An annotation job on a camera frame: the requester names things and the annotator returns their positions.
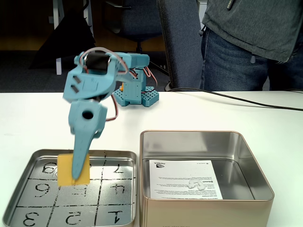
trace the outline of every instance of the blue pegboard base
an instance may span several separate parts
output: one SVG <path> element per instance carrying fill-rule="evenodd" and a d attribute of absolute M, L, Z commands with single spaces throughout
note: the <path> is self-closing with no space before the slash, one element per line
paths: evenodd
<path fill-rule="evenodd" d="M 153 87 L 146 87 L 146 91 L 151 91 L 153 90 Z M 120 89 L 114 91 L 114 96 L 116 98 L 116 101 L 121 105 L 121 106 L 127 106 L 128 104 L 138 104 L 138 103 L 131 103 L 128 101 L 125 101 L 123 99 L 123 92 L 120 91 Z M 146 92 L 141 94 L 141 103 L 145 107 L 150 107 L 153 105 L 155 102 L 159 100 L 159 93 L 157 91 L 152 91 L 152 92 Z"/>

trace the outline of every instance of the instruction sheet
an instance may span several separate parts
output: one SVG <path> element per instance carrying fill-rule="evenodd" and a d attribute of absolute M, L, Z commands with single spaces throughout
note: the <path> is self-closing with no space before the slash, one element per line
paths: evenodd
<path fill-rule="evenodd" d="M 150 160 L 152 199 L 221 200 L 212 161 Z"/>

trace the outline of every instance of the blue robotic arm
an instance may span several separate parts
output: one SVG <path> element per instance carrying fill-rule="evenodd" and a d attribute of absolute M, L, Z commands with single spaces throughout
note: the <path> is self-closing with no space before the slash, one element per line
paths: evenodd
<path fill-rule="evenodd" d="M 100 49 L 106 52 L 92 52 Z M 75 135 L 72 177 L 77 180 L 90 144 L 100 137 L 107 120 L 107 108 L 99 102 L 114 93 L 122 106 L 150 106 L 159 99 L 159 94 L 146 87 L 148 55 L 92 48 L 76 56 L 74 63 L 77 67 L 68 73 L 63 98 L 71 103 L 68 121 Z M 124 83 L 123 91 L 114 92 L 117 81 Z M 152 91 L 153 97 L 146 94 L 147 90 Z"/>

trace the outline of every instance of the black chair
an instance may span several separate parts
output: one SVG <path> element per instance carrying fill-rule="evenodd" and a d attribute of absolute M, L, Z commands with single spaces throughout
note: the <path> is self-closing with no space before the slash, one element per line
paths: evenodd
<path fill-rule="evenodd" d="M 121 4 L 116 4 L 113 0 L 103 2 L 102 23 L 118 36 L 137 42 L 136 52 L 142 53 L 142 41 L 162 35 L 156 0 L 120 2 Z M 108 7 L 116 9 L 112 19 L 106 18 Z"/>
<path fill-rule="evenodd" d="M 204 64 L 196 0 L 157 0 L 157 6 L 170 77 L 165 90 L 200 88 Z"/>

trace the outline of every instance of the printed number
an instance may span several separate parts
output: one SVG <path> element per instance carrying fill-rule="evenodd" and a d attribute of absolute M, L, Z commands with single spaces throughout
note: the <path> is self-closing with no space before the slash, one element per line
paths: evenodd
<path fill-rule="evenodd" d="M 87 191 L 87 184 L 85 184 L 85 187 L 84 188 L 76 188 L 74 187 L 74 189 L 77 190 L 76 193 L 72 193 L 72 195 L 84 195 L 84 197 L 86 196 L 86 191 Z"/>
<path fill-rule="evenodd" d="M 111 186 L 111 188 L 115 188 L 116 195 L 118 194 L 117 189 L 118 189 L 119 187 L 122 187 L 122 188 L 123 188 L 123 190 L 122 190 L 122 194 L 124 194 L 124 190 L 125 190 L 125 187 L 124 187 L 124 186 L 122 186 L 122 185 L 118 185 L 118 184 L 116 184 L 115 186 Z"/>
<path fill-rule="evenodd" d="M 43 188 L 42 185 L 45 185 L 47 188 L 45 188 L 45 189 L 39 189 L 39 188 L 38 188 L 39 186 L 41 186 L 40 188 Z M 50 188 L 51 188 L 51 187 L 50 187 L 48 184 L 46 184 L 46 183 L 37 184 L 37 185 L 36 185 L 36 190 L 37 190 L 37 191 L 40 191 L 40 192 L 45 192 L 45 193 L 44 193 L 43 195 L 39 195 L 39 196 L 36 196 L 36 195 L 35 195 L 35 197 L 43 197 L 43 196 L 45 196 L 45 195 L 49 192 Z"/>
<path fill-rule="evenodd" d="M 25 225 L 25 226 L 34 226 L 34 225 L 36 224 L 35 222 L 32 223 L 32 224 L 29 223 L 29 221 L 34 221 L 33 218 L 29 218 L 29 217 L 28 217 L 30 214 L 36 214 L 37 216 L 39 216 L 39 214 L 36 213 L 36 212 L 27 213 L 27 214 L 25 215 L 26 219 L 23 221 L 23 225 Z"/>
<path fill-rule="evenodd" d="M 57 163 L 55 163 L 55 162 L 46 163 L 43 166 L 42 173 L 44 173 L 44 174 L 52 174 L 55 171 L 56 167 L 57 167 Z"/>
<path fill-rule="evenodd" d="M 118 218 L 118 213 L 122 213 L 122 211 L 111 211 L 108 213 L 115 213 L 115 223 L 117 223 L 120 219 Z"/>
<path fill-rule="evenodd" d="M 74 226 L 74 225 L 77 225 L 77 224 L 80 224 L 81 220 L 79 219 L 77 222 L 70 222 L 69 219 L 72 218 L 72 217 L 79 217 L 81 215 L 81 211 L 78 211 L 78 212 L 69 212 L 69 214 L 72 214 L 70 216 L 67 217 L 67 219 L 65 220 L 66 224 L 68 225 L 71 225 L 71 226 Z"/>
<path fill-rule="evenodd" d="M 120 164 L 118 164 L 118 168 L 114 171 L 115 174 L 122 174 L 123 172 L 117 172 L 120 168 Z"/>

